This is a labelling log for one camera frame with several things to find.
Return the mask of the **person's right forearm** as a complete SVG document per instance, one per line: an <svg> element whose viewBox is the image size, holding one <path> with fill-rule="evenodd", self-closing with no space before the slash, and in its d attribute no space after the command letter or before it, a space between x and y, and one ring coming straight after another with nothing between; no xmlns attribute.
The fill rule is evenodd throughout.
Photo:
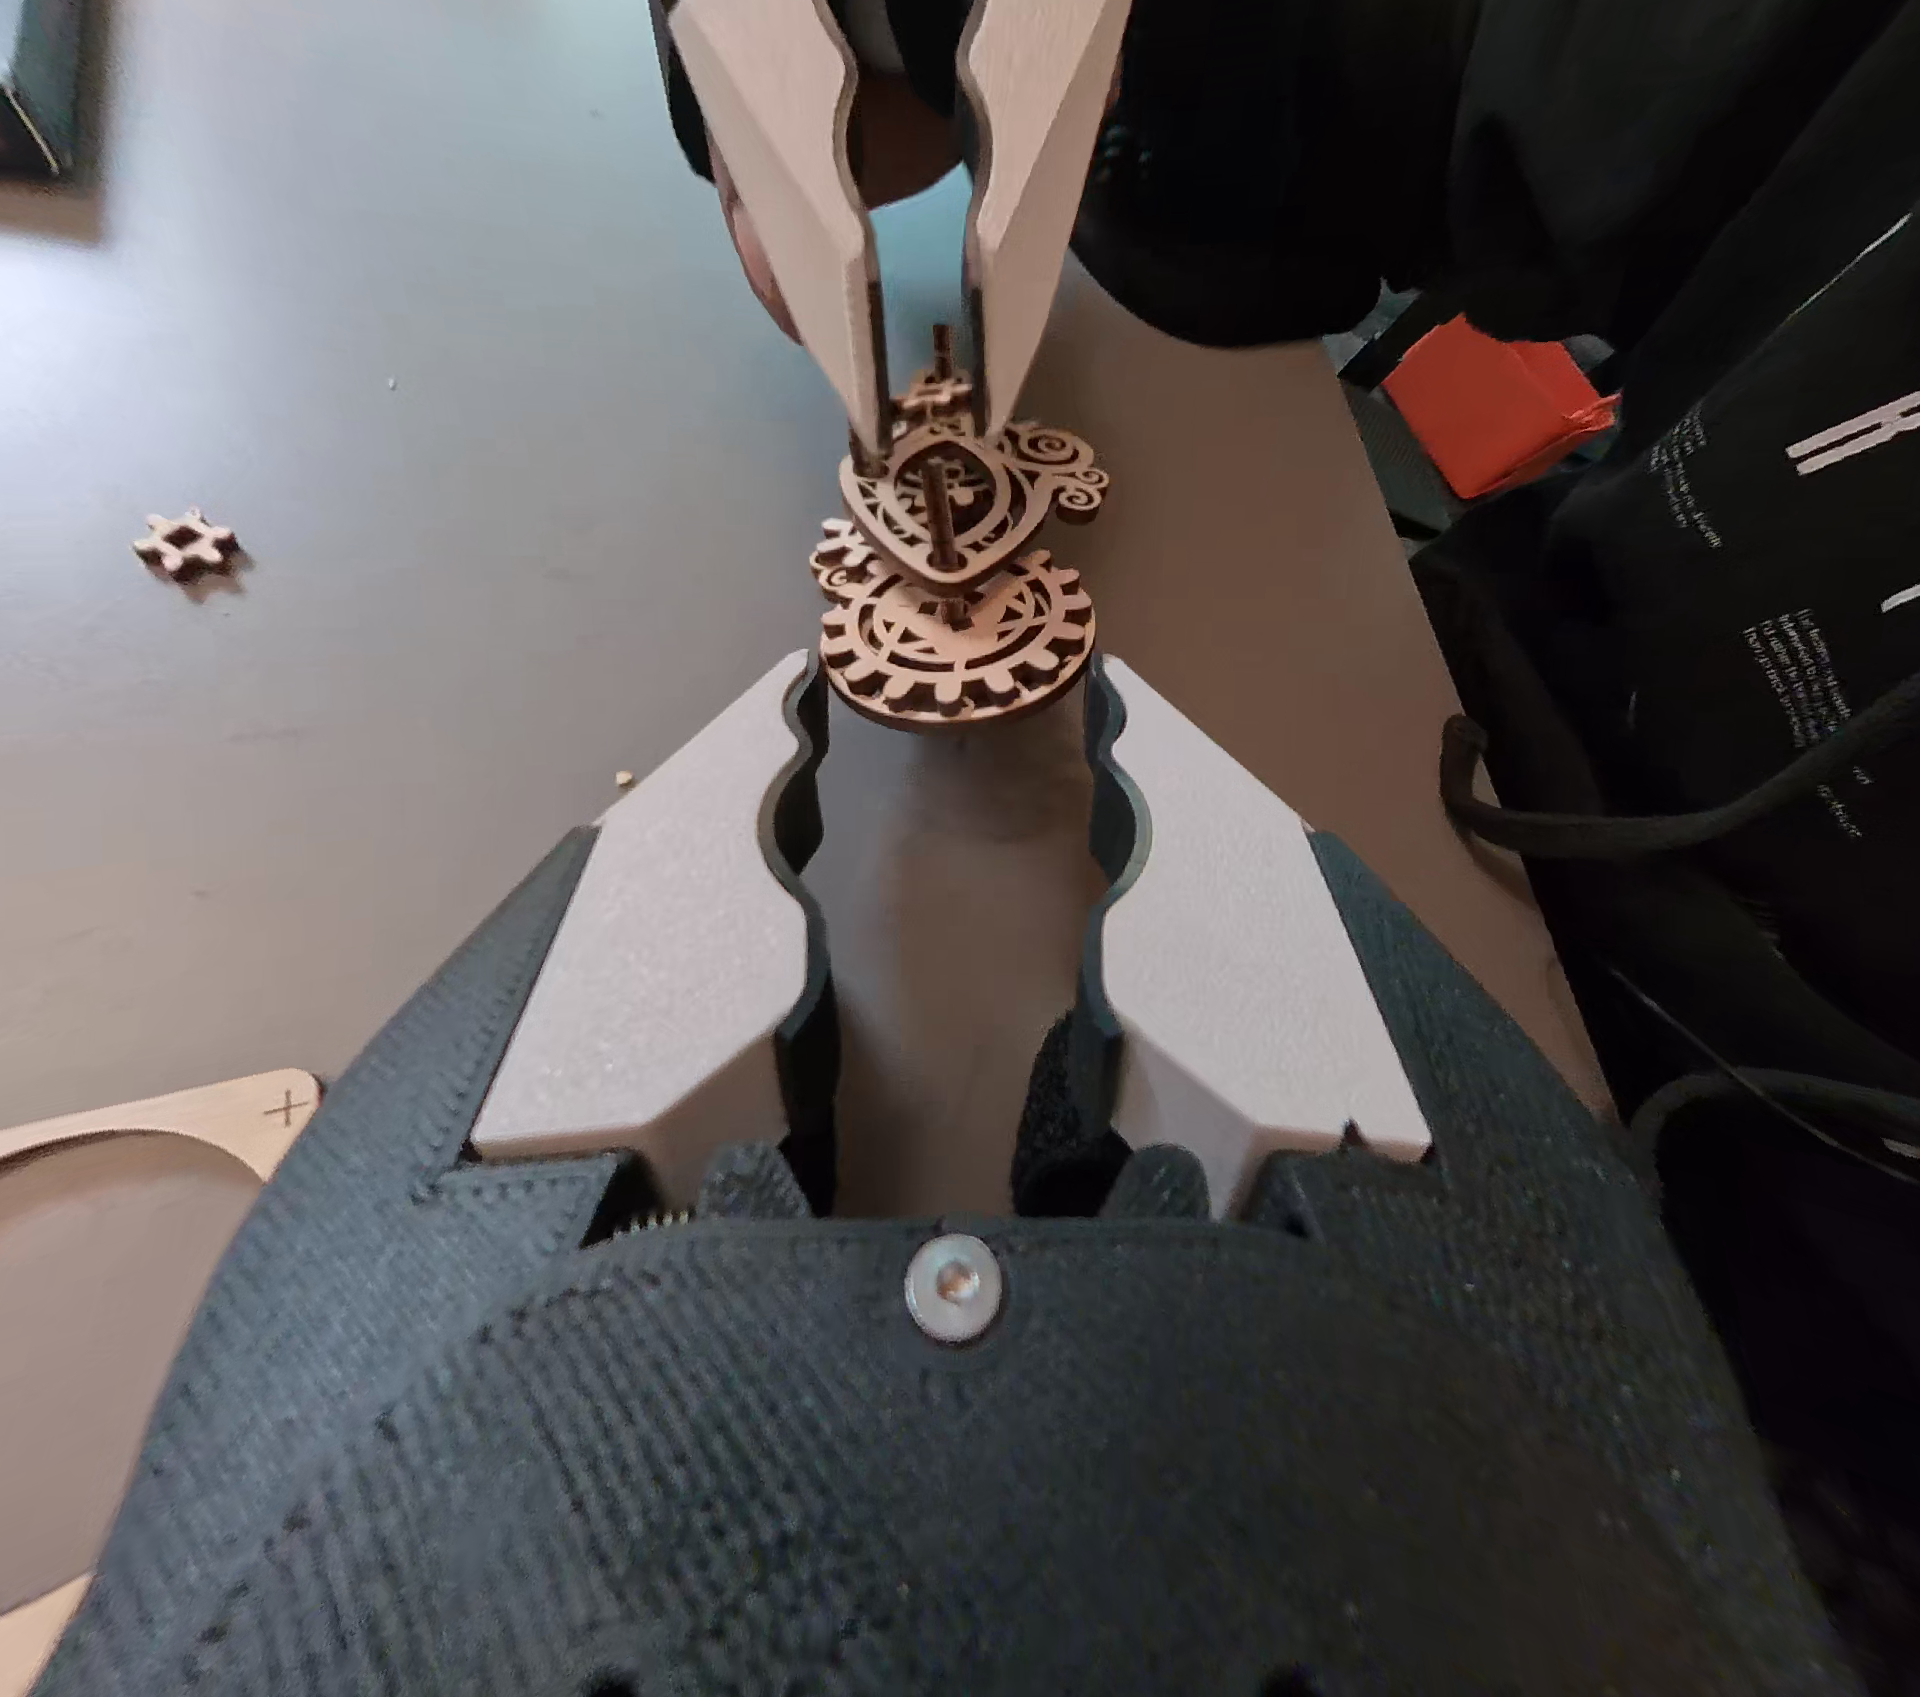
<svg viewBox="0 0 1920 1697"><path fill-rule="evenodd" d="M1483 0L1134 0L1069 247L1149 327L1315 339L1448 264Z"/></svg>

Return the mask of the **large plywood parts sheet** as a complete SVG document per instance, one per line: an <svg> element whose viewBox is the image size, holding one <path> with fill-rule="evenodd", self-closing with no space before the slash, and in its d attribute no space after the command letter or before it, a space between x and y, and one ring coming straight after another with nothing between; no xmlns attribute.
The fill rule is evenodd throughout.
<svg viewBox="0 0 1920 1697"><path fill-rule="evenodd" d="M7 1126L2 1130L2 1163L16 1164L93 1141L172 1137L231 1156L253 1181L268 1182L321 1097L323 1086L309 1072L284 1067ZM81 1572L2 1615L3 1695L34 1691L90 1584L92 1574Z"/></svg>

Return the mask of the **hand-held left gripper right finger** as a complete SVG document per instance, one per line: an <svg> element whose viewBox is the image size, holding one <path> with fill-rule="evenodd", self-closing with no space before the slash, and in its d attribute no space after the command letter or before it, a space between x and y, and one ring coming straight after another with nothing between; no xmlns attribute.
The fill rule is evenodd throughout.
<svg viewBox="0 0 1920 1697"><path fill-rule="evenodd" d="M1313 832L1140 671L1083 687L1108 884L1076 981L1076 1086L1131 1151L1180 1149L1212 1216L1267 1156L1421 1163L1427 1120Z"/></svg>

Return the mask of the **orange folded object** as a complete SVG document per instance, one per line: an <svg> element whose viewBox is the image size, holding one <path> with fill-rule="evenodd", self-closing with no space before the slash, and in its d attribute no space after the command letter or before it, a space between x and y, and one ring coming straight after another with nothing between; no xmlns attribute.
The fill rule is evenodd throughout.
<svg viewBox="0 0 1920 1697"><path fill-rule="evenodd" d="M1564 341L1495 339L1463 316L1418 338L1381 387L1459 499L1536 480L1620 408Z"/></svg>

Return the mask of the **black hoodie drawstring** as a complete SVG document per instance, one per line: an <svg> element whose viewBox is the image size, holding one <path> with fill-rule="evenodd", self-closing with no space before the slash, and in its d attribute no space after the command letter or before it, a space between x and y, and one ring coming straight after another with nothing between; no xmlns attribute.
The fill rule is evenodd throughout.
<svg viewBox="0 0 1920 1697"><path fill-rule="evenodd" d="M1690 815L1591 816L1517 812L1476 796L1486 734L1471 718L1452 716L1442 732L1438 792L1455 828L1522 859L1626 862L1705 847L1768 819L1907 738L1915 724L1912 674L1730 803Z"/></svg>

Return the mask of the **person's right hand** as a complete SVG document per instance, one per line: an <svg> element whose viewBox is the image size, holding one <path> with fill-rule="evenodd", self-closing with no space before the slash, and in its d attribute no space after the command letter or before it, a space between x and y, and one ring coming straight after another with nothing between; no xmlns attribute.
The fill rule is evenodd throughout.
<svg viewBox="0 0 1920 1697"><path fill-rule="evenodd" d="M766 307L775 327L792 341L799 341L799 330L792 311L785 304L781 287L771 267L771 260L766 251L763 239L755 229L747 206L737 190L737 183L731 177L730 167L725 166L718 147L710 150L712 155L712 179L715 196L721 203L725 227L736 251L737 264L744 272L747 287Z"/></svg>

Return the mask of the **grey desk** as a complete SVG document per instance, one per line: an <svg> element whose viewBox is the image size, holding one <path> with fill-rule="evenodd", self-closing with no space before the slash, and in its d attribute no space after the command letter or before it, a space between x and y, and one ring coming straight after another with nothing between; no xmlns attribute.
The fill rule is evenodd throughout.
<svg viewBox="0 0 1920 1697"><path fill-rule="evenodd" d="M688 174L645 0L98 0L85 185L3 181L3 1129L335 1076L545 851L809 641L844 417ZM1167 339L1068 264L1023 412L1109 507L1106 647L1341 836L1608 1102L1522 875L1432 806L1452 680L1317 343ZM229 578L131 554L236 528ZM1071 1000L1077 695L835 707L853 1212L1005 1209ZM3 1164L3 1611L92 1566L258 1182Z"/></svg>

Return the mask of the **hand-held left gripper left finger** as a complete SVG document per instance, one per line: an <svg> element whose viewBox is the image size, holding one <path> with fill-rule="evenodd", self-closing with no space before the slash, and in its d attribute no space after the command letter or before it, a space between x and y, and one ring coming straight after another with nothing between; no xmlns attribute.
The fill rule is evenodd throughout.
<svg viewBox="0 0 1920 1697"><path fill-rule="evenodd" d="M639 1156L690 1207L721 1146L838 1182L840 1024L804 884L824 821L827 684L781 656L597 819L472 1129L489 1161Z"/></svg>

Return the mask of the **wooden gear clock assembly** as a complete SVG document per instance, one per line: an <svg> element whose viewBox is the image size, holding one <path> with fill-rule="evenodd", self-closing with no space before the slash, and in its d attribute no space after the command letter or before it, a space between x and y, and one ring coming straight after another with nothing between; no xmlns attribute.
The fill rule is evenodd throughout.
<svg viewBox="0 0 1920 1697"><path fill-rule="evenodd" d="M840 512L809 554L825 609L819 662L875 724L1003 724L1061 695L1095 640L1077 570L1040 543L1086 523L1109 475L1074 431L1010 422L988 435L947 323L889 405L875 452L838 466Z"/></svg>

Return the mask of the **person's black hoodie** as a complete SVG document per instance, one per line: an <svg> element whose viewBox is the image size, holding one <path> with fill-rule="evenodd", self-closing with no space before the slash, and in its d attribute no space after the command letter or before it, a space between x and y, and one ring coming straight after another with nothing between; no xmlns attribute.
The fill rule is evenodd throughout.
<svg viewBox="0 0 1920 1697"><path fill-rule="evenodd" d="M1429 285L1591 338L1595 463L1420 557L1517 812L1733 800L1915 674L1915 0L1483 0ZM1528 861L1798 1561L1915 1692L1915 729L1684 852Z"/></svg>

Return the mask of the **small wooden gear piece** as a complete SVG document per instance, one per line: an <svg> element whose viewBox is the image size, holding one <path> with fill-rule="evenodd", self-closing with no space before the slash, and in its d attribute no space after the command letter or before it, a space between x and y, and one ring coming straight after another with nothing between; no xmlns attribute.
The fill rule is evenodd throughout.
<svg viewBox="0 0 1920 1697"><path fill-rule="evenodd" d="M176 582L193 582L226 571L241 552L238 531L213 522L201 506L172 513L152 512L129 550L147 567Z"/></svg>

